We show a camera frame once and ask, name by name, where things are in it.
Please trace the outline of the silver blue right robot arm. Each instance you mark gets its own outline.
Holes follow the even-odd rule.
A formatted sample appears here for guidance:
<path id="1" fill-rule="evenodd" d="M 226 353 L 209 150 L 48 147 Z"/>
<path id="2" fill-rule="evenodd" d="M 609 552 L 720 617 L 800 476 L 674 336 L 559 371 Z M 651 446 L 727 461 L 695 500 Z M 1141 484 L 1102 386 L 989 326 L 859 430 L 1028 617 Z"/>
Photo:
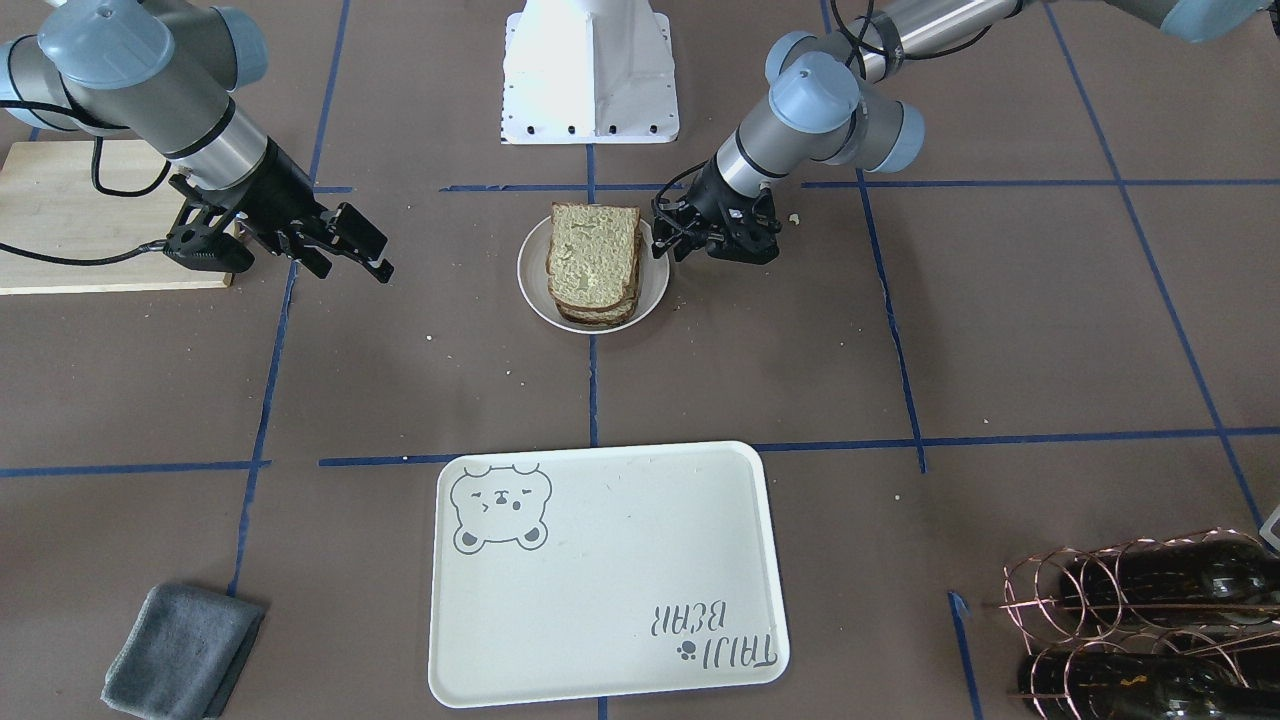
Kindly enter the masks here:
<path id="1" fill-rule="evenodd" d="M 33 35 L 3 45 L 3 106 L 35 128 L 82 131 L 101 150 L 131 132 L 159 152 L 157 183 L 183 197 L 161 252 L 192 272 L 242 273 L 238 222 L 275 256 L 325 278 L 334 258 L 389 282 L 387 236 L 357 208 L 325 208 L 314 183 L 242 109 L 238 88 L 269 67 L 265 37 L 233 6 L 187 1 L 59 1 Z"/>

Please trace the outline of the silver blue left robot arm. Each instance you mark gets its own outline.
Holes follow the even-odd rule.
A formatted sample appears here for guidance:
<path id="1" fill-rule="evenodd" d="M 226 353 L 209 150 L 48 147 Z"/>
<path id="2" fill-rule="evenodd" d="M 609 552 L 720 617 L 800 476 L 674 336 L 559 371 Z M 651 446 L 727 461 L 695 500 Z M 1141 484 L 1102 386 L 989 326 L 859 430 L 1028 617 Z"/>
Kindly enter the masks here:
<path id="1" fill-rule="evenodd" d="M 801 164 L 899 172 L 919 155 L 925 122 L 877 85 L 902 68 L 938 60 L 1020 14 L 1021 1 L 890 1 L 817 36 L 785 35 L 771 47 L 767 90 L 718 150 L 687 170 L 676 200 L 653 199 L 652 254 L 690 254 L 767 264 L 780 254 L 774 184 Z"/>

